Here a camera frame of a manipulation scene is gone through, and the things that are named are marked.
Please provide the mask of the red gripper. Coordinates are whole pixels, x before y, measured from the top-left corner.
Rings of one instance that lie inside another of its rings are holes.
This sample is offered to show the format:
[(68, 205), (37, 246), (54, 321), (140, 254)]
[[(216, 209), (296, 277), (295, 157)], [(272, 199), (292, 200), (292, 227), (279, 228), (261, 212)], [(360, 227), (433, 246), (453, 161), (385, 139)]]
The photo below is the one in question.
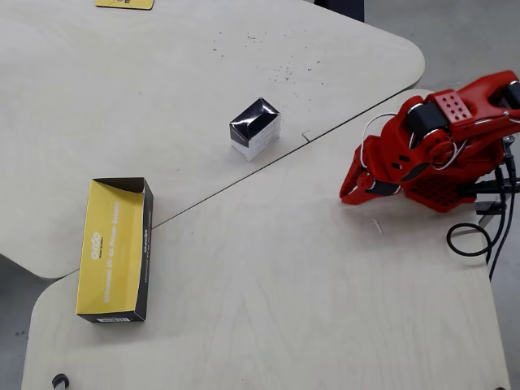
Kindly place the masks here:
[(406, 115), (377, 115), (366, 127), (380, 119), (387, 122), (378, 136), (362, 136), (359, 160), (353, 160), (340, 188), (344, 204), (358, 206), (392, 196), (431, 165), (429, 147), (422, 146), (419, 137), (421, 124), (409, 126)]

